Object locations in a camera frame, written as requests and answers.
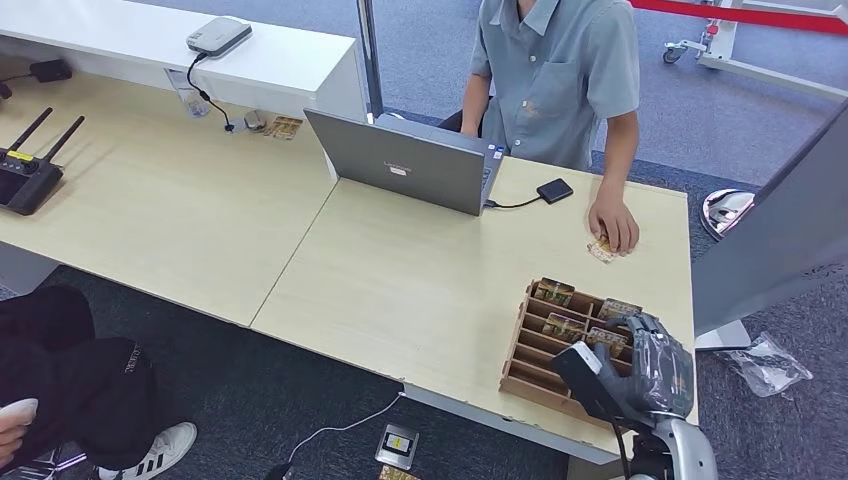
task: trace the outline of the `wooden card holder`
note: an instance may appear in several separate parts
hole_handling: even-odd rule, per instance
[[[607,328],[605,322],[596,317],[604,304],[603,299],[574,292],[567,308],[564,308],[534,298],[533,292],[538,284],[538,281],[534,281],[527,287],[524,301],[521,302],[509,356],[503,367],[500,391],[612,430],[609,423],[587,415],[580,402],[573,397],[568,385],[551,369],[550,362],[554,356],[571,344],[542,333],[542,329],[548,315],[557,313],[583,323],[584,333],[580,338],[583,341],[586,341],[586,336],[593,327],[626,336],[627,346],[619,358],[612,360],[622,376],[630,375],[632,369],[630,362],[633,361],[633,335],[624,327]]]

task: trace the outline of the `cable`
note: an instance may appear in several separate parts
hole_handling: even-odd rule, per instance
[[[209,105],[212,105],[213,107],[215,107],[219,112],[221,112],[224,115],[224,121],[226,122],[226,125],[224,125],[224,130],[226,130],[228,132],[232,132],[236,127],[235,127],[235,125],[230,123],[230,117],[227,115],[227,112],[225,112],[223,108],[216,105],[215,102],[213,102],[212,99],[209,98],[209,94],[206,93],[206,91],[204,91],[203,89],[201,89],[200,87],[195,85],[194,82],[191,81],[191,71],[194,70],[194,66],[197,65],[198,63],[200,63],[202,60],[204,60],[208,56],[209,55],[207,55],[205,53],[200,53],[200,54],[197,55],[197,57],[194,58],[194,61],[191,62],[191,65],[188,67],[188,72],[186,72],[186,80],[188,80],[189,85],[191,85],[192,87],[194,87],[195,90],[197,90],[197,93],[200,94],[200,98],[209,102]]]
[[[518,203],[518,204],[515,204],[515,205],[501,205],[500,203],[498,203],[494,200],[486,200],[485,206],[487,206],[489,208],[519,208],[519,207],[526,207],[527,205],[530,205],[531,203],[533,203],[537,200],[541,200],[541,199],[542,199],[542,196],[539,195],[538,197],[534,198],[533,200],[527,200],[524,203]]]
[[[35,75],[33,75],[31,73],[27,73],[26,75],[15,75],[14,77],[0,79],[0,83],[8,82],[9,80],[17,80],[18,78],[28,78],[28,77],[34,77],[34,76]]]
[[[610,417],[615,439],[618,440],[618,453],[621,455],[621,468],[624,470],[624,478],[630,478],[630,464],[627,462],[627,453],[624,451],[624,437],[621,436],[621,428],[615,417]]]
[[[384,408],[384,409],[380,410],[379,412],[377,412],[377,413],[375,413],[375,414],[373,414],[373,415],[370,415],[370,416],[368,416],[368,417],[365,417],[365,418],[363,418],[362,420],[360,420],[360,421],[358,421],[358,422],[351,423],[350,425],[348,425],[348,426],[346,426],[346,427],[341,427],[341,428],[339,428],[339,427],[324,427],[324,428],[319,428],[318,430],[316,430],[316,431],[315,431],[315,433],[313,433],[312,435],[310,435],[309,437],[307,437],[307,438],[306,438],[306,440],[304,440],[304,441],[302,441],[302,442],[298,443],[298,444],[297,444],[297,446],[296,446],[296,447],[294,447],[294,450],[292,450],[291,455],[289,455],[289,461],[288,461],[288,463],[289,463],[289,464],[291,464],[291,463],[292,463],[292,459],[294,459],[294,454],[295,454],[295,453],[297,453],[297,450],[298,450],[300,447],[304,446],[304,445],[305,445],[306,443],[308,443],[310,440],[312,440],[313,438],[315,438],[315,437],[316,437],[319,433],[321,433],[321,432],[327,432],[327,431],[344,432],[345,430],[350,430],[351,428],[358,427],[358,426],[362,425],[363,423],[367,422],[368,420],[371,420],[371,419],[377,418],[377,417],[379,417],[380,415],[382,415],[382,414],[386,413],[387,411],[389,411],[389,409],[390,409],[390,408],[392,408],[392,407],[394,407],[394,406],[395,406],[395,403],[397,403],[397,401],[398,401],[398,400],[400,400],[400,397],[405,397],[405,396],[406,396],[406,395],[405,395],[403,392],[398,392],[397,397],[395,397],[395,399],[394,399],[394,400],[392,400],[392,403],[390,403],[390,404],[389,404],[386,408]]]

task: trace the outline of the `adidas shoe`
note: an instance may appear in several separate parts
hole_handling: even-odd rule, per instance
[[[197,427],[183,422],[163,431],[153,440],[144,459],[133,468],[120,472],[98,469],[99,480],[149,480],[182,460],[194,445]]]

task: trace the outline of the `red barrier rope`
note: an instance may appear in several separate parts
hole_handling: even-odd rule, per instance
[[[819,17],[800,13],[764,12],[741,8],[723,8],[711,5],[674,2],[670,0],[630,0],[635,8],[675,13],[690,17],[719,18],[733,22],[753,23],[771,27],[809,30],[811,32],[848,35],[848,24],[836,17]]]

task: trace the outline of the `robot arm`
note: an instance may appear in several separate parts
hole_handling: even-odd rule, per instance
[[[651,315],[641,313],[607,326],[620,323],[633,334],[630,376],[618,375],[600,342],[594,352],[578,342],[551,366],[589,415],[637,433],[633,460],[626,464],[631,480],[717,480],[709,441],[686,422],[694,400],[692,356]]]

